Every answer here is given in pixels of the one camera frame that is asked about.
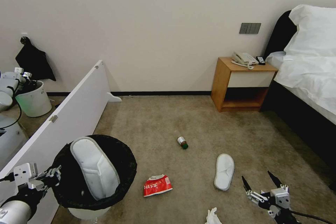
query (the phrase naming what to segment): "wooden nightstand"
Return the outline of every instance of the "wooden nightstand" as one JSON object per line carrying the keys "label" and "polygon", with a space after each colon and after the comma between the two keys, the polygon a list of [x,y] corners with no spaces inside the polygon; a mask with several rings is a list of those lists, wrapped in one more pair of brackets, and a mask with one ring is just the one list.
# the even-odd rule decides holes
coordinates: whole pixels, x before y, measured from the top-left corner
{"label": "wooden nightstand", "polygon": [[219,112],[259,111],[277,68],[266,63],[248,70],[231,60],[220,57],[217,61],[211,91],[216,108]]}

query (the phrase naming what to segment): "light switch panel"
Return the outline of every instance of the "light switch panel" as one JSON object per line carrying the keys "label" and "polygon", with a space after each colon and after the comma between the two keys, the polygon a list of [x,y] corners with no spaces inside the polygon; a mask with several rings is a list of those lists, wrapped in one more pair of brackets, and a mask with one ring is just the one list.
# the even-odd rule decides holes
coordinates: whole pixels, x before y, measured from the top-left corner
{"label": "light switch panel", "polygon": [[240,34],[258,34],[261,23],[242,23],[240,27]]}

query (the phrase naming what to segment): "remote control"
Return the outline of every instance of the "remote control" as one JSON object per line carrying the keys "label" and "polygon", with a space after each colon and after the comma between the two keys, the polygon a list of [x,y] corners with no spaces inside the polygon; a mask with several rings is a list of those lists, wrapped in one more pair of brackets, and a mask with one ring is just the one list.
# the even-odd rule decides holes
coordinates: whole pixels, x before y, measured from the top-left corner
{"label": "remote control", "polygon": [[257,57],[257,61],[259,62],[259,65],[265,65],[265,61],[262,57]]}

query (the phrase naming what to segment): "telephone handset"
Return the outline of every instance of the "telephone handset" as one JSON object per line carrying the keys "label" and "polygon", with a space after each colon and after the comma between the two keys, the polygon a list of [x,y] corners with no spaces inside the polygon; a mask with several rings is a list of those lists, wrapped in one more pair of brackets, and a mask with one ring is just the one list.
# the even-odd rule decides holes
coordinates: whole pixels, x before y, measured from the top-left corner
{"label": "telephone handset", "polygon": [[240,65],[242,67],[247,67],[248,69],[252,70],[254,67],[251,65],[256,65],[259,62],[246,52],[241,53],[234,52],[232,54],[232,63]]}

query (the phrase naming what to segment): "black trash bag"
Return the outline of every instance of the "black trash bag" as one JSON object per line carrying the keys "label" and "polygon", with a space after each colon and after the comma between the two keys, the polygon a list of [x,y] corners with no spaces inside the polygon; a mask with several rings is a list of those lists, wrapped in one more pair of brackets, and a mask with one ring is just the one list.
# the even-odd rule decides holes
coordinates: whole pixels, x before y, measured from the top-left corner
{"label": "black trash bag", "polygon": [[46,53],[32,45],[29,38],[22,37],[23,47],[16,56],[16,61],[25,72],[31,73],[35,80],[51,79],[56,81],[53,70],[47,62]]}
{"label": "black trash bag", "polygon": [[89,135],[88,137],[96,141],[114,165],[120,178],[120,184],[112,196],[95,200],[86,185],[81,168],[70,151],[71,143],[69,143],[57,154],[51,166],[62,166],[61,181],[52,190],[57,202],[65,208],[89,210],[108,208],[124,198],[137,173],[135,157],[126,144],[107,135]]}

